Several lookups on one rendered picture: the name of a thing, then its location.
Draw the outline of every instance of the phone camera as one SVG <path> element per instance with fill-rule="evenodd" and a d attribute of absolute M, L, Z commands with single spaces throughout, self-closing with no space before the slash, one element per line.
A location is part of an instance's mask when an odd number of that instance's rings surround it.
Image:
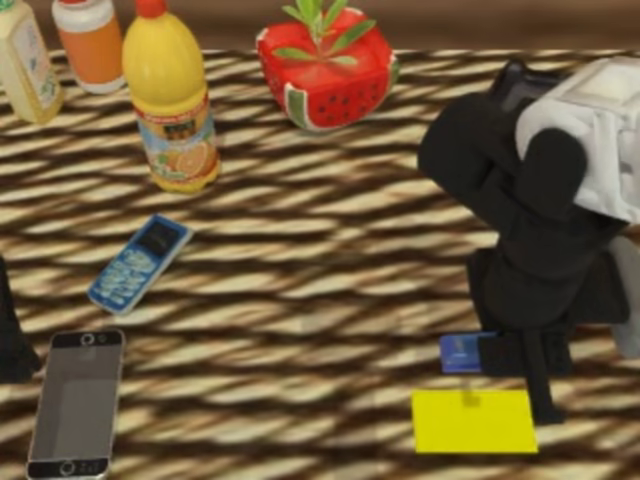
<path fill-rule="evenodd" d="M 82 343 L 82 345 L 87 346 L 87 345 L 93 345 L 93 342 L 95 341 L 95 339 L 93 338 L 93 335 L 91 335 L 90 333 L 85 333 L 82 338 L 80 338 L 80 343 Z"/>
<path fill-rule="evenodd" d="M 64 462 L 60 466 L 60 473 L 65 477 L 68 477 L 69 475 L 73 475 L 73 472 L 75 471 L 76 471 L 76 465 L 73 462 Z"/>

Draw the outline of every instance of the yellow bottle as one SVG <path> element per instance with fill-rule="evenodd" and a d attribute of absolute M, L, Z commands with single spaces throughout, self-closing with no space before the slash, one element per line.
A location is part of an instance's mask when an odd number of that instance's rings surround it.
<path fill-rule="evenodd" d="M 0 0 L 0 81 L 23 120 L 44 125 L 60 111 L 64 92 L 33 10 L 22 0 Z"/>
<path fill-rule="evenodd" d="M 202 52 L 165 0 L 136 0 L 136 10 L 123 68 L 151 176 L 165 191 L 197 193 L 220 170 Z"/>

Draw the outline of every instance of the white bottle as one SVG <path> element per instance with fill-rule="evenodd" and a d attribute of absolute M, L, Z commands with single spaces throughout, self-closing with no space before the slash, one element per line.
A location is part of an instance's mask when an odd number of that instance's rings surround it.
<path fill-rule="evenodd" d="M 112 0 L 55 0 L 52 12 L 78 85 L 98 95 L 121 88 L 122 33 Z"/>
<path fill-rule="evenodd" d="M 22 0 L 0 0 L 0 81 L 23 120 L 43 125 L 60 111 L 64 93 L 33 10 Z"/>

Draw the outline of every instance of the blue phone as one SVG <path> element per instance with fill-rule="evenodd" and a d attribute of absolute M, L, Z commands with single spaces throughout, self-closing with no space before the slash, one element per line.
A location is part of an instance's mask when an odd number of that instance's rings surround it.
<path fill-rule="evenodd" d="M 495 337 L 492 332 L 460 333 L 440 338 L 443 373 L 481 373 L 478 339 Z"/>
<path fill-rule="evenodd" d="M 184 225 L 153 215 L 93 282 L 89 298 L 114 315 L 131 312 L 192 235 Z"/>

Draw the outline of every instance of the yellow rectangle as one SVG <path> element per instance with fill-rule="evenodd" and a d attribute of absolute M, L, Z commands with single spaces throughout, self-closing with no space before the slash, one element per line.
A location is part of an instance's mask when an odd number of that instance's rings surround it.
<path fill-rule="evenodd" d="M 538 453 L 524 390 L 413 392 L 417 453 Z"/>

